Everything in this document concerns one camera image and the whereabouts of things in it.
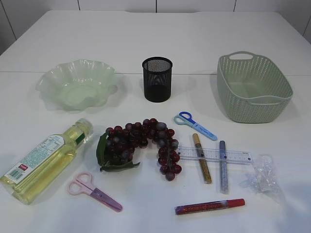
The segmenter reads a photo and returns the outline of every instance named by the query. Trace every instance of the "grape bunch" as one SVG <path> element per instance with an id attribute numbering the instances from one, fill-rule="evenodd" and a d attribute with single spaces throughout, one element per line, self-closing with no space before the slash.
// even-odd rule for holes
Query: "grape bunch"
<path id="1" fill-rule="evenodd" d="M 158 144 L 158 162 L 161 164 L 160 172 L 165 174 L 168 181 L 175 178 L 175 174 L 181 172 L 181 166 L 176 164 L 180 156 L 176 153 L 178 141 L 173 139 L 175 132 L 168 129 L 166 124 L 158 122 L 155 118 L 145 119 L 143 123 L 127 123 L 123 129 L 121 126 L 107 128 L 105 155 L 108 155 L 112 165 L 123 165 L 133 160 L 135 148 L 146 148 L 148 140 Z"/>

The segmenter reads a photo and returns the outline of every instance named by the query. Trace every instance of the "plastic bag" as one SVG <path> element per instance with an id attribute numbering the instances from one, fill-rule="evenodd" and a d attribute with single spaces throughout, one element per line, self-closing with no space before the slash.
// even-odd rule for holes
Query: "plastic bag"
<path id="1" fill-rule="evenodd" d="M 255 193 L 263 193 L 278 203 L 284 201 L 284 195 L 277 184 L 275 167 L 271 155 L 263 154 L 253 160 L 255 174 L 247 174 L 248 180 L 240 186 L 251 187 Z"/>

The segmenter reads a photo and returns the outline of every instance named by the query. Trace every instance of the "red cap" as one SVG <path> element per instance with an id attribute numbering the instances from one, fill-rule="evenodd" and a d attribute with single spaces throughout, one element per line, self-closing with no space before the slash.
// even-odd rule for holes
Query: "red cap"
<path id="1" fill-rule="evenodd" d="M 234 199 L 234 200 L 228 200 L 228 207 L 229 208 L 243 206 L 243 205 L 245 205 L 245 201 L 244 201 L 243 198 L 241 198 L 241 199 Z"/>

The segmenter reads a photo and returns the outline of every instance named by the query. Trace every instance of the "green woven basket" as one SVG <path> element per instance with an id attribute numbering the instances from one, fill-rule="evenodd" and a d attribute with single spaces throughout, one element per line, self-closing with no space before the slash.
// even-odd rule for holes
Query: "green woven basket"
<path id="1" fill-rule="evenodd" d="M 234 59 L 248 54 L 250 59 Z M 219 58 L 217 88 L 229 118 L 239 123 L 276 119 L 293 96 L 279 68 L 267 57 L 239 51 Z"/>

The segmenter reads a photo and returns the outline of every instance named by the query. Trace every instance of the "white table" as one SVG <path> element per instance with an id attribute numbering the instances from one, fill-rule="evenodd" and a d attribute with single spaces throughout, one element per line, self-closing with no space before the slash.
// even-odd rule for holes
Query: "white table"
<path id="1" fill-rule="evenodd" d="M 267 12 L 49 11 L 0 56 L 0 71 L 46 72 L 82 58 L 141 73 L 146 58 L 164 56 L 174 74 L 215 74 L 220 56 L 240 50 L 269 57 L 284 74 L 311 75 L 311 45 Z"/>
<path id="2" fill-rule="evenodd" d="M 311 228 L 311 76 L 288 76 L 294 97 L 272 123 L 238 124 L 222 113 L 215 75 L 174 75 L 172 96 L 164 103 L 148 102 L 141 75 L 118 75 L 119 90 L 101 108 L 79 113 L 47 110 L 35 91 L 42 73 L 2 72 L 0 78 L 1 133 L 0 174 L 26 155 L 46 136 L 61 133 L 77 119 L 94 124 L 93 141 L 39 196 L 25 206 L 0 189 L 0 225 L 6 233 L 309 233 Z M 218 191 L 218 164 L 208 163 L 213 184 L 203 184 L 196 161 L 181 161 L 183 171 L 173 182 L 159 173 L 155 145 L 138 150 L 138 168 L 119 173 L 100 173 L 95 150 L 106 127 L 155 117 L 175 129 L 182 146 L 192 146 L 194 130 L 178 126 L 172 117 L 182 110 L 226 141 L 228 150 L 246 150 L 253 156 L 273 156 L 277 178 L 287 203 L 280 206 L 262 194 L 239 184 L 251 166 L 228 166 L 229 195 Z M 217 143 L 200 136 L 205 148 Z M 115 213 L 86 195 L 71 196 L 66 184 L 79 171 L 90 171 L 94 183 L 119 201 L 124 210 Z M 186 216 L 174 215 L 174 207 L 214 200 L 244 198 L 245 207 Z"/>

